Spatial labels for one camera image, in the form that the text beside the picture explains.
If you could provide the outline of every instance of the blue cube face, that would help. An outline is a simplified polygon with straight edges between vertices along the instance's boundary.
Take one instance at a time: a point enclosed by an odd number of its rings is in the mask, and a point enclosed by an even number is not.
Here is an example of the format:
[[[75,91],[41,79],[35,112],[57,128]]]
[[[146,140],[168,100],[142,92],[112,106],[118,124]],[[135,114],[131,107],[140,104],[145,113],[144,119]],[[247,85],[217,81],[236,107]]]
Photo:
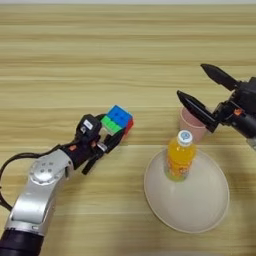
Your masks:
[[[129,120],[132,119],[132,116],[129,113],[117,105],[108,112],[107,116],[122,128],[125,128],[128,125]]]

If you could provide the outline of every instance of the table surface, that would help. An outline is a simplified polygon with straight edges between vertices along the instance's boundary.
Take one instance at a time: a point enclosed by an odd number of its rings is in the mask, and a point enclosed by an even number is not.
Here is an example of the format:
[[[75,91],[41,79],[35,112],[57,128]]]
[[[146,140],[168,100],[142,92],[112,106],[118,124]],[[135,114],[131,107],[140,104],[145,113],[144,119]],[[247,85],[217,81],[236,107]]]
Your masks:
[[[90,175],[65,184],[41,255],[256,255],[255,153],[232,128],[219,127],[199,145],[230,186],[229,213],[216,229],[190,235],[168,228],[143,190],[150,159],[178,132],[177,89],[211,108],[230,94],[200,63],[241,80],[256,74],[255,12],[256,6],[1,6],[1,162],[69,142],[82,115],[114,104],[135,120],[126,141]],[[6,172],[3,194],[11,202],[30,164],[21,160]],[[0,214],[3,228],[8,213]]]

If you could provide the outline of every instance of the white plate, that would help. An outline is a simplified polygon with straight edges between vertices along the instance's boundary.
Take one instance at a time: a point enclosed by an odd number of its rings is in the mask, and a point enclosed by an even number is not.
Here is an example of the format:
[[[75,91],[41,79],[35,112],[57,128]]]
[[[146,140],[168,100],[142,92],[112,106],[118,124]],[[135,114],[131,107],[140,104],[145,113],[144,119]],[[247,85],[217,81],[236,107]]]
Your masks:
[[[167,178],[167,150],[150,162],[144,177],[148,203],[166,225],[178,231],[200,233],[215,228],[229,206],[229,188],[220,167],[197,150],[189,175],[183,182]]]

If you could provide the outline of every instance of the bottle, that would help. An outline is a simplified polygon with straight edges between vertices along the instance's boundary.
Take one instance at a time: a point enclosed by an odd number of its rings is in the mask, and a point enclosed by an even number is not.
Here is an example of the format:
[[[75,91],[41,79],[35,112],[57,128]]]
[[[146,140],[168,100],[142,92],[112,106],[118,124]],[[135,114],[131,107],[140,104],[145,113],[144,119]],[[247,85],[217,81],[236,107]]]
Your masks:
[[[185,180],[195,155],[196,146],[193,144],[192,133],[187,130],[180,131],[168,145],[168,177],[174,181]]]

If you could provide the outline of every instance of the rubik's cube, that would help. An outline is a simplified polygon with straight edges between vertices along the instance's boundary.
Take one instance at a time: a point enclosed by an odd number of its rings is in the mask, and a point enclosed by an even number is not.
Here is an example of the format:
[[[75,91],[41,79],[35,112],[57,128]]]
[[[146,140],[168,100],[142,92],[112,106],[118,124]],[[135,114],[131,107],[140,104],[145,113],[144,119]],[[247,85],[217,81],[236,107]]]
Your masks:
[[[125,134],[127,134],[133,126],[133,117],[116,105],[103,117],[101,122],[111,135],[123,128],[125,128]]]

